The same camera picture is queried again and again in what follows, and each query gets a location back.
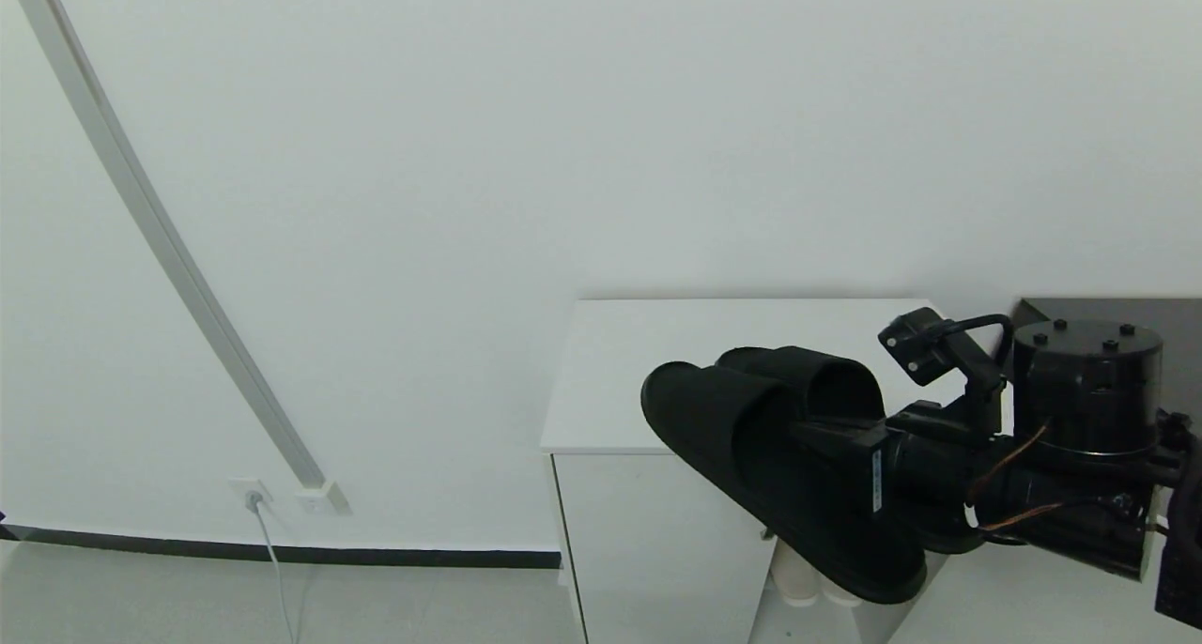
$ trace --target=power socket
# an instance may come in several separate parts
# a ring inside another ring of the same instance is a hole
[[[341,517],[351,514],[351,506],[334,481],[327,482],[326,487],[321,489],[297,491],[297,502],[310,515]]]
[[[257,491],[260,496],[263,497],[263,503],[272,502],[272,495],[267,493],[267,488],[258,478],[254,477],[232,477],[230,478],[230,489],[233,489],[234,494],[238,495],[238,502],[245,506],[246,495],[251,491]]]

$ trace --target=black baseboard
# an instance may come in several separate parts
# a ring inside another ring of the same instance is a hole
[[[267,562],[264,545],[242,543],[210,543],[206,541],[171,541],[138,538],[107,533],[83,533],[18,525],[0,525],[0,537],[12,537],[26,543],[73,545],[99,550],[121,550],[147,555],[204,557],[210,560],[246,560]],[[392,550],[359,548],[298,548],[276,545],[275,556],[281,562],[304,565],[353,565],[373,567],[460,567],[508,570],[558,570],[559,553],[537,550]]]

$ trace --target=cabinet top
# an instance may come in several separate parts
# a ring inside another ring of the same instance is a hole
[[[578,302],[542,433],[553,454],[667,454],[638,392],[661,363],[712,365],[740,346],[801,346],[853,358],[876,375],[886,412],[918,399],[952,401],[964,378],[920,388],[876,341],[922,298],[665,298]]]

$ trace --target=slipper pair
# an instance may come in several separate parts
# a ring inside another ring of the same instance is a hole
[[[927,579],[924,547],[980,545],[951,511],[863,514],[838,465],[791,436],[810,417],[885,418],[880,387],[862,363],[797,347],[730,350],[712,368],[661,365],[641,401],[668,448],[857,597],[909,601]]]

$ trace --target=tiled floor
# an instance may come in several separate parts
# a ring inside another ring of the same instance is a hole
[[[0,543],[4,644],[280,643],[275,573],[231,562]],[[558,572],[285,565],[302,644],[578,644]]]

